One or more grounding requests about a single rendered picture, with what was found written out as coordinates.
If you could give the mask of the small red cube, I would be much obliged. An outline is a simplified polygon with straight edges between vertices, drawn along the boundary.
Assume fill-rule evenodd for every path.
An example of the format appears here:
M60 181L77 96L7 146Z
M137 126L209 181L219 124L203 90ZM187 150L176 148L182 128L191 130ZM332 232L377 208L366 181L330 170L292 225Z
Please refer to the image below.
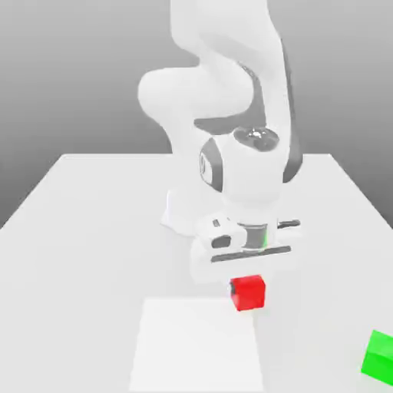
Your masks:
M265 305L266 284L260 275L230 280L230 295L237 311L261 309Z

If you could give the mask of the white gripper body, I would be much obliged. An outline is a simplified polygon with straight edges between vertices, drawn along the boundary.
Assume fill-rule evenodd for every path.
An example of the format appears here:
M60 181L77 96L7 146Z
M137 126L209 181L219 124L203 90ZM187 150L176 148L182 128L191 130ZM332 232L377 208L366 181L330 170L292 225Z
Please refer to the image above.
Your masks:
M299 263L299 240L281 239L265 249L244 249L230 236L195 239L190 247L190 274L200 284L228 283L261 275L268 279Z

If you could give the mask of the small green cube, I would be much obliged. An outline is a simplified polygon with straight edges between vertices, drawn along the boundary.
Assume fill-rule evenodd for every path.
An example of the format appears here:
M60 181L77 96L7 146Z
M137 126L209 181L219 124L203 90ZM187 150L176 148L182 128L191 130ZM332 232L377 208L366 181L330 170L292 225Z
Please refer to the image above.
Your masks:
M373 330L361 372L393 386L393 337Z

